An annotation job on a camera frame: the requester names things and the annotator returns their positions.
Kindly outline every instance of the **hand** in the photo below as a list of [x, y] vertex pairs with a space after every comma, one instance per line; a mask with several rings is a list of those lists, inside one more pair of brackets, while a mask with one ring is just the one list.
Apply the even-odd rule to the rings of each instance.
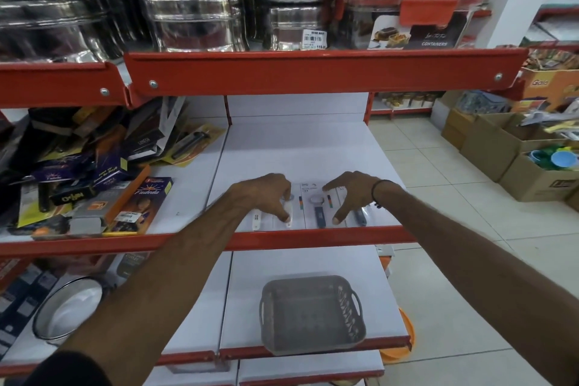
[[346, 199], [342, 207], [336, 211], [332, 223], [340, 224], [350, 211], [360, 209], [372, 203], [372, 187], [379, 181], [380, 178], [361, 173], [360, 171], [346, 171], [340, 177], [324, 185], [322, 188], [324, 191], [337, 188], [338, 186], [344, 186], [346, 191], [348, 191]]
[[280, 202], [281, 197], [288, 200], [291, 192], [291, 183], [283, 174], [270, 173], [256, 179], [244, 180], [232, 185], [231, 189], [247, 197], [250, 209], [273, 214], [284, 223], [290, 219]]

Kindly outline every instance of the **person's left hand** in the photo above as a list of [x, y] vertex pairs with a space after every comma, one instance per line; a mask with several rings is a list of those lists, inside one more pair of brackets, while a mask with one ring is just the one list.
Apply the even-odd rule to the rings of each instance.
[[290, 215], [284, 211], [280, 198], [289, 199], [291, 183], [283, 174], [270, 173], [256, 179], [244, 180], [231, 186], [232, 190], [246, 196], [251, 209], [273, 214], [284, 223]]

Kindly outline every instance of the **basket handle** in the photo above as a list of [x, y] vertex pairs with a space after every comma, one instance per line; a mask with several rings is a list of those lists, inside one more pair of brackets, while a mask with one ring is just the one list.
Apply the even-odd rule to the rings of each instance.
[[356, 301], [356, 304], [358, 305], [358, 312], [359, 312], [359, 316], [364, 319], [364, 315], [362, 315], [362, 302], [360, 302], [360, 298], [358, 297], [358, 293], [356, 293], [355, 291], [352, 290], [352, 299]]
[[264, 325], [264, 300], [259, 301], [259, 324]]

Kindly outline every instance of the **forearm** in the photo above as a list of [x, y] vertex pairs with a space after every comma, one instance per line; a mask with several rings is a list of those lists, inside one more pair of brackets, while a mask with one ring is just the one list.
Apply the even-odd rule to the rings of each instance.
[[554, 385], [579, 379], [579, 300], [492, 241], [385, 183], [376, 200], [451, 284]]
[[230, 189], [152, 254], [62, 350], [92, 357], [113, 386], [141, 386], [250, 209], [246, 196]]

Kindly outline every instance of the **gray tray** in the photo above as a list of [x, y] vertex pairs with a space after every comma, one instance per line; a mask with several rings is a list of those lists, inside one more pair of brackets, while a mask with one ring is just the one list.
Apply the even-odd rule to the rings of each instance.
[[337, 275], [268, 282], [259, 319], [261, 340], [273, 355], [348, 350], [366, 337], [358, 295]]

